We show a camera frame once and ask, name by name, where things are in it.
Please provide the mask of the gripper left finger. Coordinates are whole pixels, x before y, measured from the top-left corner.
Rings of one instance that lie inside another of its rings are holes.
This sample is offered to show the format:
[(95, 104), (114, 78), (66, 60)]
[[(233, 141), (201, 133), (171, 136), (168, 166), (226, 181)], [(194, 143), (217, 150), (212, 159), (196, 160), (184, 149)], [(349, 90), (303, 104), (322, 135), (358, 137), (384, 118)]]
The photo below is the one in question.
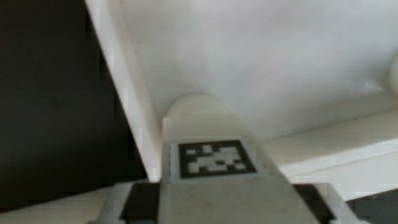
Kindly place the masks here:
[(100, 215), (89, 224), (159, 224), (161, 184), (148, 181), (118, 183)]

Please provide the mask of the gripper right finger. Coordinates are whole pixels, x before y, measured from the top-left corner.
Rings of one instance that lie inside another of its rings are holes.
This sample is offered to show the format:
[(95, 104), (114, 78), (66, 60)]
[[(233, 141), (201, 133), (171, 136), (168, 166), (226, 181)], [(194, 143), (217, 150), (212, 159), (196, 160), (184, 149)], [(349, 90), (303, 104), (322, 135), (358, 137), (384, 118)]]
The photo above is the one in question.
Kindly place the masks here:
[(296, 184), (306, 206), (312, 210), (319, 224), (363, 224), (338, 191), (329, 183)]

